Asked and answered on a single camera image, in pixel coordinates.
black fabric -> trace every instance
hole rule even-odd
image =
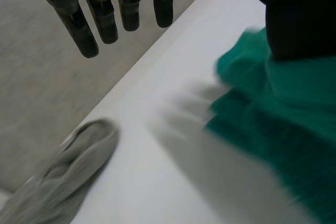
[[[336,55],[335,0],[260,0],[275,60]]]

gray floor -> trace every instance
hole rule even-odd
[[[175,0],[175,17],[192,2]],[[164,32],[142,0],[140,29],[125,32],[117,10],[119,40],[104,45],[81,3],[100,48],[90,60],[45,0],[0,0],[0,188],[24,183]]]

teal knit garment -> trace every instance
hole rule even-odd
[[[246,31],[218,61],[233,88],[208,128],[265,160],[298,201],[336,223],[336,57],[274,62],[265,29]]]

gray cloth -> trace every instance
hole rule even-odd
[[[34,175],[0,211],[0,224],[68,224],[118,142],[107,120],[85,124],[65,141],[45,169]]]

white table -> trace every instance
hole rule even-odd
[[[115,120],[118,149],[72,224],[308,224],[268,168],[204,132],[224,93],[214,64],[257,0],[196,0],[88,115]]]

